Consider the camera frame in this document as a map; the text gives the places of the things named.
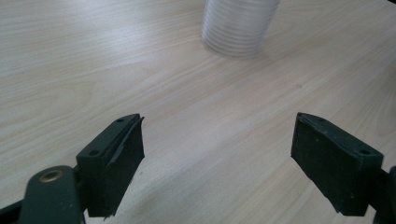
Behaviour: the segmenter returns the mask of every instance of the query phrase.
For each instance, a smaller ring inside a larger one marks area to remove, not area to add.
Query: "clear plastic cup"
[[[254,57],[279,0],[207,0],[203,43],[224,56]]]

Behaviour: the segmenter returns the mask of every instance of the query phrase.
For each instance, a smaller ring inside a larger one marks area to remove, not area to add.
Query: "wooden table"
[[[0,2],[0,207],[111,121],[146,119],[118,213],[88,223],[372,223],[290,158],[298,111],[396,164],[396,5],[282,0],[257,58],[201,43],[205,1]]]

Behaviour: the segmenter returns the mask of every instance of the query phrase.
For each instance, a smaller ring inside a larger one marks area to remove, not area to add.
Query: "dark object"
[[[134,114],[117,119],[77,155],[78,165],[55,166],[34,175],[21,202],[0,210],[4,224],[80,224],[115,215],[145,157],[141,124]]]
[[[396,223],[396,170],[381,170],[377,150],[326,119],[299,113],[291,156],[337,212],[362,217],[370,204],[375,223]]]

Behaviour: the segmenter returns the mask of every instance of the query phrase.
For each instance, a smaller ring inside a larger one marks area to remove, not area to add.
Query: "screw hole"
[[[90,156],[96,156],[97,154],[99,154],[99,151],[98,151],[98,150],[92,150],[92,151],[90,152]]]
[[[360,150],[359,153],[361,153],[363,155],[370,155],[370,152],[368,150],[365,150],[365,149]]]
[[[43,183],[49,183],[49,182],[52,182],[54,180],[61,178],[62,175],[64,175],[64,172],[62,170],[48,171],[45,174],[43,174],[42,176],[40,176],[40,181]]]

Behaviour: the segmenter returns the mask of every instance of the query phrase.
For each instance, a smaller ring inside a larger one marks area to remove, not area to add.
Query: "translucent cup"
[[[227,57],[254,57],[278,4],[279,0],[207,0],[203,43]]]

